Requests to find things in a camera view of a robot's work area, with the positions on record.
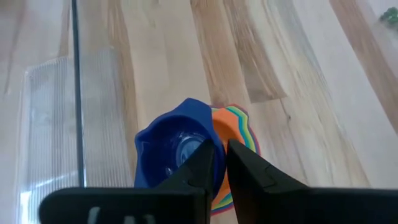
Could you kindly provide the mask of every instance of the blue bowl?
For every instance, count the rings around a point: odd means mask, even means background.
[[[186,99],[174,110],[153,120],[135,138],[137,169],[134,186],[152,188],[170,177],[205,140],[213,140],[215,151],[213,198],[225,173],[225,150],[211,118],[211,108]]]

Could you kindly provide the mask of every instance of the wooden floor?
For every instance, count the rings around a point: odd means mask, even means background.
[[[80,53],[119,54],[132,152],[139,130],[191,97],[246,108],[262,156],[303,183],[398,187],[398,31],[378,21],[398,0],[79,2]],[[0,1],[0,31],[0,223],[11,223],[22,77],[73,55],[70,3]],[[212,217],[234,222],[234,210]]]

